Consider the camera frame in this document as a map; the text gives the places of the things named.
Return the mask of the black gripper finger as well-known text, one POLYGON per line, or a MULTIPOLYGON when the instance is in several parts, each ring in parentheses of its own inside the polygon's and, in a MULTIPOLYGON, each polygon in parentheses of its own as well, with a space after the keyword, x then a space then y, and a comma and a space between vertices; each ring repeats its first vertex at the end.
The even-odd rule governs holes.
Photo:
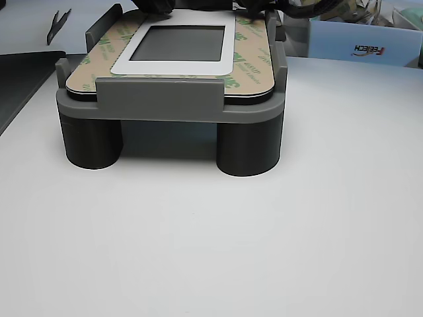
POLYGON ((174 0, 137 0, 137 8, 143 13, 168 15, 174 9, 174 0))

